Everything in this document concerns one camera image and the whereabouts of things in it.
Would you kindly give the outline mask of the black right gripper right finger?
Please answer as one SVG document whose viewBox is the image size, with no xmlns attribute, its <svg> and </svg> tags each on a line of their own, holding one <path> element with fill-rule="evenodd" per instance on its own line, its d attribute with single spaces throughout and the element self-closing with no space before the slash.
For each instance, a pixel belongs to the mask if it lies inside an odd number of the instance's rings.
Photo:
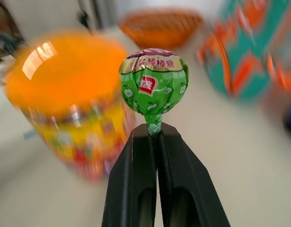
<svg viewBox="0 0 291 227">
<path fill-rule="evenodd" d="M 175 127 L 162 125 L 158 156 L 164 226 L 230 226 L 209 172 Z"/>
</svg>

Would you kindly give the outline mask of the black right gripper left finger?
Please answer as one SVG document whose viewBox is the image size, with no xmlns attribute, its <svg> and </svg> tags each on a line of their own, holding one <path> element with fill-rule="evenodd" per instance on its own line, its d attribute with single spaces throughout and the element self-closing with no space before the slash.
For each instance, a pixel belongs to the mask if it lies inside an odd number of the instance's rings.
<svg viewBox="0 0 291 227">
<path fill-rule="evenodd" d="M 157 169 L 147 126 L 141 124 L 110 172 L 102 226 L 152 227 L 156 199 Z"/>
</svg>

